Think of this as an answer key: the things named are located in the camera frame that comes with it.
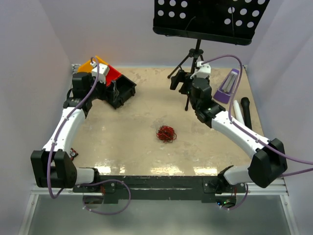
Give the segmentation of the black plastic bin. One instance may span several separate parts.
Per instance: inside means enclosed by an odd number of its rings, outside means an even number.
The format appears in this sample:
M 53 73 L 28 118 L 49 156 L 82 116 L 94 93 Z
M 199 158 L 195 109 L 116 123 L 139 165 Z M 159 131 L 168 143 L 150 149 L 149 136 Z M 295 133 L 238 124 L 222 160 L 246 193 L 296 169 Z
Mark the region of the black plastic bin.
M 119 90 L 119 103 L 117 108 L 121 107 L 124 105 L 124 103 L 131 98 L 132 96 L 135 95 L 135 87 L 136 83 L 131 81 L 129 78 L 124 76 L 123 74 L 115 81 L 117 83 L 117 88 Z M 113 108 L 114 107 L 114 102 L 108 102 Z

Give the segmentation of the red plastic bin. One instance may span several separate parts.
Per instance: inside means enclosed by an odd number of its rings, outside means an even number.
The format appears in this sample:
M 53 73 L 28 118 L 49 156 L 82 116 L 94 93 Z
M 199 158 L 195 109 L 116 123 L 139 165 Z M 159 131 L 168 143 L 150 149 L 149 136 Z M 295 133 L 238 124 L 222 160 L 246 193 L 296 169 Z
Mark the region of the red plastic bin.
M 111 65 L 108 65 L 109 72 L 106 75 L 106 87 L 109 87 L 112 81 L 117 80 L 122 74 Z

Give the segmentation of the orange plastic bin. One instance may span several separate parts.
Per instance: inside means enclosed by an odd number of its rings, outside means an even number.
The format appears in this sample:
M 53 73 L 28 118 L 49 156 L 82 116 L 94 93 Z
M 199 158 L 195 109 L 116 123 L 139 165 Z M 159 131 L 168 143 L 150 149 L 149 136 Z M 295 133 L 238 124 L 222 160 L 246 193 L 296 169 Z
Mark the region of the orange plastic bin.
M 101 59 L 99 56 L 96 55 L 95 58 L 97 58 L 99 63 L 105 64 L 107 66 L 109 65 L 106 61 Z M 93 67 L 90 64 L 90 60 L 88 60 L 87 62 L 85 62 L 85 63 L 83 63 L 82 65 L 79 66 L 77 72 L 91 72 L 92 69 L 93 69 Z

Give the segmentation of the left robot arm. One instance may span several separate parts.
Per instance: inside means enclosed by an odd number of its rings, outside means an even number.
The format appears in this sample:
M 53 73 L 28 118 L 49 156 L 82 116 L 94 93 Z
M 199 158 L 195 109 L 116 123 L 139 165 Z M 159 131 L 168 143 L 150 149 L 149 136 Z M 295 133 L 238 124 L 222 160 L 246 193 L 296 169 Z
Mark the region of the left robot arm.
M 84 184 L 90 192 L 101 188 L 94 168 L 77 168 L 70 153 L 79 127 L 85 121 L 92 101 L 106 98 L 105 70 L 77 72 L 72 77 L 72 89 L 64 104 L 61 119 L 48 142 L 30 156 L 35 182 L 40 188 L 72 188 Z

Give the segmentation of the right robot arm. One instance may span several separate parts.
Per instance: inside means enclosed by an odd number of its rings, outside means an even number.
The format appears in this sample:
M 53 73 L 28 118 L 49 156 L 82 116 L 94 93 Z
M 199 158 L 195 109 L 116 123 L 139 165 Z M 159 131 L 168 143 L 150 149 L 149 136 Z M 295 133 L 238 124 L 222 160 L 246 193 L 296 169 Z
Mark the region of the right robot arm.
M 170 89 L 175 90 L 179 83 L 182 83 L 179 92 L 187 95 L 198 120 L 227 136 L 251 158 L 250 165 L 229 166 L 218 174 L 221 191 L 230 192 L 239 183 L 255 183 L 266 188 L 287 170 L 287 161 L 281 156 L 285 152 L 283 143 L 255 133 L 215 102 L 208 75 L 192 77 L 179 70 L 171 77 Z

